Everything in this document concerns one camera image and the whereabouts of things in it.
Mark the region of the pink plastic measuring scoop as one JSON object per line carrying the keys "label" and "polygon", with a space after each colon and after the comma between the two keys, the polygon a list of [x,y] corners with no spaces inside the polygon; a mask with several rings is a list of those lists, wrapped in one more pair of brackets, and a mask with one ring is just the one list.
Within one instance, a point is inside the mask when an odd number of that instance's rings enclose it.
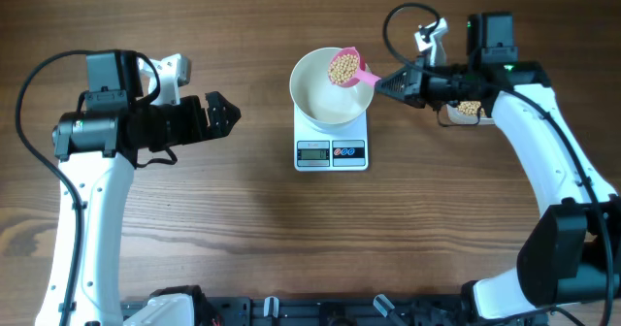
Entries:
{"label": "pink plastic measuring scoop", "polygon": [[358,50],[356,48],[350,47],[350,48],[340,49],[337,52],[337,54],[333,57],[331,62],[334,60],[334,58],[337,55],[340,55],[340,54],[355,54],[360,59],[359,69],[357,70],[356,74],[354,75],[354,78],[351,79],[350,81],[348,81],[345,84],[339,85],[340,87],[349,88],[349,87],[352,87],[352,86],[356,85],[359,82],[367,84],[370,87],[374,87],[375,86],[375,83],[380,79],[380,77],[378,77],[378,76],[376,76],[376,75],[366,71],[366,63],[364,62],[362,56],[360,55],[360,53],[358,52]]}

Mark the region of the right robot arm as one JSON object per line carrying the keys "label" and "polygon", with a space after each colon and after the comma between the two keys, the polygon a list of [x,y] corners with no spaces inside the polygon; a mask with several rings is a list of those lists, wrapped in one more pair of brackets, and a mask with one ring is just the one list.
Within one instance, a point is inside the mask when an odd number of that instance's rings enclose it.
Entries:
{"label": "right robot arm", "polygon": [[467,22],[464,64],[447,65],[445,21],[420,28],[419,53],[375,90],[417,109],[477,102],[513,147],[533,188],[539,222],[509,271],[465,287],[470,321],[497,323],[569,304],[603,302],[607,324],[620,296],[620,197],[593,167],[535,61],[522,61],[509,12]]}

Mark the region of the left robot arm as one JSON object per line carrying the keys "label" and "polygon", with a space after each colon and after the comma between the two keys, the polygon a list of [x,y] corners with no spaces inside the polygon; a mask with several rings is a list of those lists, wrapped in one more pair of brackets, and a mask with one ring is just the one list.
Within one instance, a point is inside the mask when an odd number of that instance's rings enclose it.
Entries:
{"label": "left robot arm", "polygon": [[38,325],[122,325],[122,218],[142,149],[174,165],[173,147],[226,137],[241,111],[219,92],[182,97],[189,62],[123,49],[87,50],[88,89],[52,130],[61,200],[49,286]]}

